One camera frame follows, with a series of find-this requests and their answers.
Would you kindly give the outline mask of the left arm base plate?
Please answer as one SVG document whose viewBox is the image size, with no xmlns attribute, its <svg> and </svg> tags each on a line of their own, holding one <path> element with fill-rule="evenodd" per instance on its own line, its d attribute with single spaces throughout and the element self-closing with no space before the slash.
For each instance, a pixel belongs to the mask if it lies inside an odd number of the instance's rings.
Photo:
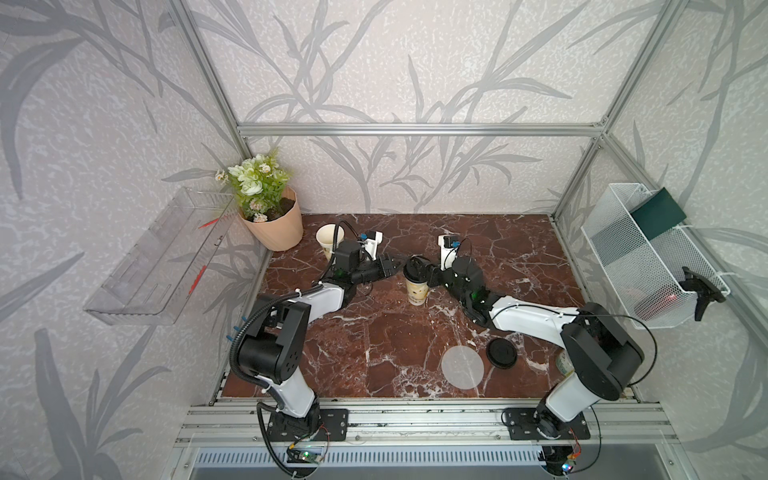
<svg viewBox="0 0 768 480">
<path fill-rule="evenodd" d="M 320 439 L 330 436 L 331 442 L 345 441 L 349 426 L 348 409 L 312 409 L 306 417 L 295 418 L 274 413 L 267 423 L 270 441 L 295 441 L 320 431 Z"/>
</svg>

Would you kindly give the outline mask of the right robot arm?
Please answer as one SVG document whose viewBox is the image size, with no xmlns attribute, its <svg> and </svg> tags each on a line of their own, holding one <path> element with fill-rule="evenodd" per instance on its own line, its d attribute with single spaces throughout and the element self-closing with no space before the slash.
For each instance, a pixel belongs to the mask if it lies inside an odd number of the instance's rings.
<svg viewBox="0 0 768 480">
<path fill-rule="evenodd" d="M 502 295 L 487 288 L 469 257 L 444 268 L 429 264 L 426 278 L 430 287 L 446 288 L 476 325 L 544 340 L 566 353 L 573 371 L 539 402 L 540 427 L 570 422 L 600 400 L 618 400 L 645 360 L 639 344 L 598 303 L 552 307 Z"/>
</svg>

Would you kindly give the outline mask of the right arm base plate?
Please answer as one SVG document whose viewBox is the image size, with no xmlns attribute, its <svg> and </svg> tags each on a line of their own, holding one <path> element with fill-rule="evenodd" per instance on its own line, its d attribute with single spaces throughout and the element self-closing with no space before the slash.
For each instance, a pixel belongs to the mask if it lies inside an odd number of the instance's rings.
<svg viewBox="0 0 768 480">
<path fill-rule="evenodd" d="M 501 422 L 511 440 L 589 440 L 591 433 L 583 413 L 565 422 L 538 408 L 506 408 Z"/>
</svg>

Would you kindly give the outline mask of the dark green card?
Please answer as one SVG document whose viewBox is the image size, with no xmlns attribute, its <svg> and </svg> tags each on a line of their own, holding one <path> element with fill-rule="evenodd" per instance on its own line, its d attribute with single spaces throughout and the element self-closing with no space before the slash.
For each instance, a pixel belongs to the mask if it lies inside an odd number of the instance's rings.
<svg viewBox="0 0 768 480">
<path fill-rule="evenodd" d="M 666 188 L 661 188 L 634 207 L 630 216 L 648 241 L 687 219 L 687 214 Z"/>
</svg>

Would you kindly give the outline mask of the round leak-proof paper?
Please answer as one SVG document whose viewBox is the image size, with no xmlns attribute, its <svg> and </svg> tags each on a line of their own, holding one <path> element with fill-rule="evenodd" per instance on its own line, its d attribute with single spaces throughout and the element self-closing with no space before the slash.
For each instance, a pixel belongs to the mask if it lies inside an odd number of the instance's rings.
<svg viewBox="0 0 768 480">
<path fill-rule="evenodd" d="M 484 376 L 480 355 L 467 346 L 449 348 L 442 356 L 440 367 L 445 379 L 460 390 L 476 388 Z"/>
</svg>

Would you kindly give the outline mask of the clear acrylic wall shelf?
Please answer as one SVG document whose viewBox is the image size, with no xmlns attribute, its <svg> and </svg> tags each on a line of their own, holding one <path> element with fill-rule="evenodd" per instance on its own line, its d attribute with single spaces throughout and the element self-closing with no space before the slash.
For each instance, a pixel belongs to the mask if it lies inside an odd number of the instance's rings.
<svg viewBox="0 0 768 480">
<path fill-rule="evenodd" d="M 232 194 L 180 188 L 84 311 L 111 326 L 174 324 L 238 218 Z"/>
</svg>

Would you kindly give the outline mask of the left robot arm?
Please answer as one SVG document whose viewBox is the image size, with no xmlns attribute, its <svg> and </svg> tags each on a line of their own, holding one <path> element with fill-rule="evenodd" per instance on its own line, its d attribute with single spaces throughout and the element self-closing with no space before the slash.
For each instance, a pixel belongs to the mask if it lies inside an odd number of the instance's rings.
<svg viewBox="0 0 768 480">
<path fill-rule="evenodd" d="M 295 419 L 315 414 L 317 396 L 300 371 L 310 324 L 348 306 L 357 287 L 394 276 L 401 258 L 367 252 L 344 240 L 322 276 L 308 289 L 260 295 L 232 339 L 230 373 L 271 396 L 276 412 Z"/>
</svg>

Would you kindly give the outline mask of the white mesh wall basket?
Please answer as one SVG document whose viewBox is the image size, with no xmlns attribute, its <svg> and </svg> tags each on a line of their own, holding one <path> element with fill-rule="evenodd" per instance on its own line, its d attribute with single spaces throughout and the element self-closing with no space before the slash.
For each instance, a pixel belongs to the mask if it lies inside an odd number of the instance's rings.
<svg viewBox="0 0 768 480">
<path fill-rule="evenodd" d="M 668 329 L 694 321 L 697 295 L 683 291 L 682 267 L 707 277 L 727 297 L 722 275 L 691 240 L 682 223 L 648 241 L 630 211 L 658 190 L 640 183 L 611 183 L 582 226 L 604 274 L 629 315 Z"/>
</svg>

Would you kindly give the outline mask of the black cup lid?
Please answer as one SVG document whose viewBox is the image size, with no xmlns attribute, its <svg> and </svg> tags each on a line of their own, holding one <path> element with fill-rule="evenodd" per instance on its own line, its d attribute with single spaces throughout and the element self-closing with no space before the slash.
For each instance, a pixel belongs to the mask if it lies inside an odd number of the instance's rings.
<svg viewBox="0 0 768 480">
<path fill-rule="evenodd" d="M 486 346 L 486 357 L 495 368 L 511 369 L 518 359 L 516 346 L 505 338 L 494 338 Z"/>
<path fill-rule="evenodd" d="M 428 283 L 432 275 L 432 263 L 421 255 L 413 255 L 406 260 L 403 274 L 411 283 Z"/>
</svg>

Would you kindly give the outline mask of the milk tea paper cup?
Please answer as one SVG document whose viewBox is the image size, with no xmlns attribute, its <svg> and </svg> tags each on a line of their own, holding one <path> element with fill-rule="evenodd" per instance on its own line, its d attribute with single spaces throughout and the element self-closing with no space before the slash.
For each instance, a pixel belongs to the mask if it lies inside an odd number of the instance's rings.
<svg viewBox="0 0 768 480">
<path fill-rule="evenodd" d="M 429 287 L 429 282 L 414 284 L 409 282 L 406 279 L 406 289 L 407 289 L 408 301 L 414 306 L 421 306 L 426 301 L 430 287 Z"/>
</svg>

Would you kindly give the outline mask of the aluminium front rail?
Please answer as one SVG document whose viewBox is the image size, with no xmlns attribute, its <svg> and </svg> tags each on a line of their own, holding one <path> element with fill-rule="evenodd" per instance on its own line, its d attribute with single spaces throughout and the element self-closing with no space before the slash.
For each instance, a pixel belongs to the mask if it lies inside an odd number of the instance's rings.
<svg viewBox="0 0 768 480">
<path fill-rule="evenodd" d="M 349 411 L 343 446 L 502 445 L 512 444 L 501 422 L 510 407 L 533 407 L 532 399 L 337 399 L 320 403 L 324 409 Z M 176 447 L 246 447 L 263 443 L 248 399 L 191 407 L 177 434 Z M 601 402 L 585 411 L 581 424 L 589 439 L 581 446 L 620 444 L 678 444 L 663 407 L 658 403 L 623 400 Z"/>
</svg>

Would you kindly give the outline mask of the potted white flower plant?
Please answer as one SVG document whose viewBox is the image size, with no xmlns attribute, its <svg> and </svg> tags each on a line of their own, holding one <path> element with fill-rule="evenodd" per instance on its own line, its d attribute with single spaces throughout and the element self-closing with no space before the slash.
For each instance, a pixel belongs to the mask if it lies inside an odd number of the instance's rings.
<svg viewBox="0 0 768 480">
<path fill-rule="evenodd" d="M 214 178 L 232 188 L 246 228 L 268 250 L 287 251 L 301 241 L 300 205 L 277 148 L 222 168 Z"/>
</svg>

